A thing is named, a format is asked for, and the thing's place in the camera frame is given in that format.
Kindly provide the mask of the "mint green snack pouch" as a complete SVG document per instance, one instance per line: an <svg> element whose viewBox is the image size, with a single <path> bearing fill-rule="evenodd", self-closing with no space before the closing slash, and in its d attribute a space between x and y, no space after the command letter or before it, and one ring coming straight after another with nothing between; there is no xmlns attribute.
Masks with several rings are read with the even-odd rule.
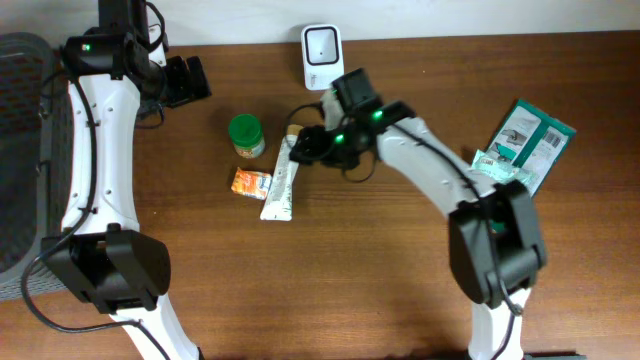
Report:
<svg viewBox="0 0 640 360"><path fill-rule="evenodd" d="M501 184L518 180L525 186L531 186L535 180L535 174L531 171L494 159L480 150L476 151L471 167Z"/></svg>

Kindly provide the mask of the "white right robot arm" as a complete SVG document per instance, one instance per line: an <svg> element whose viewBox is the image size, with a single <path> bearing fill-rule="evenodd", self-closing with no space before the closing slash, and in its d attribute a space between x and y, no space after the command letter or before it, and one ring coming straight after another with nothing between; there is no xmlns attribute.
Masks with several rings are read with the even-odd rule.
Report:
<svg viewBox="0 0 640 360"><path fill-rule="evenodd" d="M525 358L524 307L548 260L526 186L473 169L406 103L383 102L364 69L332 81L316 106L324 122L301 130L291 159L348 171L372 152L404 175L448 222L449 266L471 302L467 358Z"/></svg>

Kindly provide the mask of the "orange snack packet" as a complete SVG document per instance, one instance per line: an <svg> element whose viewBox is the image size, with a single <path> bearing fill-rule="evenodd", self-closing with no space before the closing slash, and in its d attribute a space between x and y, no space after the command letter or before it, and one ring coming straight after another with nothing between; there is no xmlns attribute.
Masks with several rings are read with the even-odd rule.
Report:
<svg viewBox="0 0 640 360"><path fill-rule="evenodd" d="M237 168L231 191L235 194L265 200L272 183L272 175L258 171L248 171Z"/></svg>

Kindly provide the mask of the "green lid jar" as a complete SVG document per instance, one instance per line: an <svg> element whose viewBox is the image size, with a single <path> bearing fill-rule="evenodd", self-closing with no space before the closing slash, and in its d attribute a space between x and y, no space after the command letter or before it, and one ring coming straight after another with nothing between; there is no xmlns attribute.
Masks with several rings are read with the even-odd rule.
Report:
<svg viewBox="0 0 640 360"><path fill-rule="evenodd" d="M260 120L251 114L235 116L228 127L236 153L247 159L259 157L265 150L265 140Z"/></svg>

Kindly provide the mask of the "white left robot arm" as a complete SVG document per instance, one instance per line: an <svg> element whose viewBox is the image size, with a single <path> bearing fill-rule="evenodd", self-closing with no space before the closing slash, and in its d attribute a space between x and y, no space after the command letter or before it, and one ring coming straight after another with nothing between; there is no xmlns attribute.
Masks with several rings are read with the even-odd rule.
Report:
<svg viewBox="0 0 640 360"><path fill-rule="evenodd" d="M166 245L140 230L133 138L148 116L210 95L196 57L169 57L148 1L102 1L99 23L61 49L72 109L68 202L39 261L81 302L123 328L146 359L198 359L169 299Z"/></svg>

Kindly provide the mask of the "green 3M gloves packet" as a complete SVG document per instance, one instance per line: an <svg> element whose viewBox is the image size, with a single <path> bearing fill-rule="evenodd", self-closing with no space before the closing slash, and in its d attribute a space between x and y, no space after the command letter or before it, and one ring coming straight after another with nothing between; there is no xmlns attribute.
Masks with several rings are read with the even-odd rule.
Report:
<svg viewBox="0 0 640 360"><path fill-rule="evenodd" d="M577 131L529 102L519 99L484 153L535 174L526 186L534 196Z"/></svg>

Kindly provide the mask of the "white tube gold cap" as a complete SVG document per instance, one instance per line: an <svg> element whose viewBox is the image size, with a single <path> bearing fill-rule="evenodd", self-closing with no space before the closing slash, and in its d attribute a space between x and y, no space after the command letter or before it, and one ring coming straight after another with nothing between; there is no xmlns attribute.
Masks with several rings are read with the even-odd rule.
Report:
<svg viewBox="0 0 640 360"><path fill-rule="evenodd" d="M296 143L302 127L289 125L282 140L272 183L260 214L264 221L292 220L292 193L299 164L290 159L293 145Z"/></svg>

